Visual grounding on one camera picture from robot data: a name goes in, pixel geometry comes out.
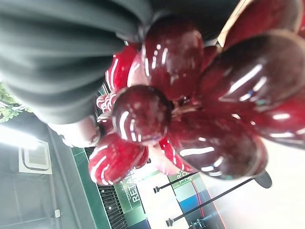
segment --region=white wall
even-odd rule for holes
[[[215,201],[227,229],[305,228],[305,151],[264,140],[273,180],[270,189],[255,181]],[[202,175],[212,197],[240,183]]]

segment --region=shiny balloon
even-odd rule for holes
[[[180,155],[176,153],[175,149],[173,148],[171,142],[167,137],[162,139],[159,142],[160,148],[164,151],[164,155],[179,169],[185,171],[185,172],[196,172],[197,169],[191,167],[189,164],[184,162]]]
[[[134,57],[132,65],[129,70],[127,86],[148,85],[148,77],[145,74],[145,66],[142,61],[142,52],[138,52]]]
[[[101,114],[100,116],[98,116],[96,121],[101,127],[104,135],[113,133],[115,131],[112,124],[111,112],[108,111]]]
[[[221,52],[221,48],[217,46],[207,46],[203,50],[203,62],[201,66],[201,72],[203,72],[215,59],[215,57]]]
[[[135,168],[136,169],[142,168],[144,165],[147,164],[147,162],[148,162],[148,148],[144,147],[143,155],[139,160],[139,162],[137,163],[137,165],[135,166]]]
[[[143,146],[126,142],[116,133],[106,135],[89,157],[91,180],[99,185],[120,182],[139,162],[143,152]]]
[[[184,113],[172,120],[168,138],[183,160],[211,177],[253,176],[267,163],[260,139],[231,116]]]
[[[243,120],[269,140],[305,148],[305,89],[265,112],[243,112]]]
[[[197,98],[209,111],[267,110],[305,85],[305,41],[271,31],[223,52],[204,71]]]
[[[110,68],[105,73],[106,82],[112,92],[118,92],[127,86],[130,66],[137,51],[133,46],[125,46],[121,53],[113,55]]]
[[[169,100],[193,93],[203,59],[203,40],[189,21],[165,18],[148,31],[142,55],[149,84]]]
[[[96,105],[97,105],[98,108],[102,109],[102,104],[105,102],[105,98],[106,98],[105,94],[100,95],[99,97],[97,97]]]
[[[272,29],[298,31],[302,9],[301,0],[254,0],[229,30],[224,48]]]
[[[141,145],[156,144],[166,134],[171,119],[171,104],[157,89],[136,85],[117,98],[112,121],[124,140]]]

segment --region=blue panel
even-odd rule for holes
[[[193,208],[197,207],[199,205],[198,197],[197,195],[193,195],[192,197],[187,198],[186,200],[179,203],[181,210],[183,213],[192,210]],[[190,224],[192,221],[195,221],[198,218],[201,218],[201,211],[200,209],[197,211],[194,211],[193,213],[185,216],[186,221]]]
[[[145,219],[141,222],[138,222],[137,224],[132,225],[129,227],[129,229],[151,229],[151,227],[149,226],[148,221]]]

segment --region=person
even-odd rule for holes
[[[95,146],[93,97],[124,40],[141,42],[158,18],[191,17],[215,39],[238,0],[2,0],[0,73],[7,90],[63,136]]]

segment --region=fluorescent light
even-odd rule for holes
[[[38,146],[37,138],[2,125],[0,125],[0,142],[26,149],[36,149]]]

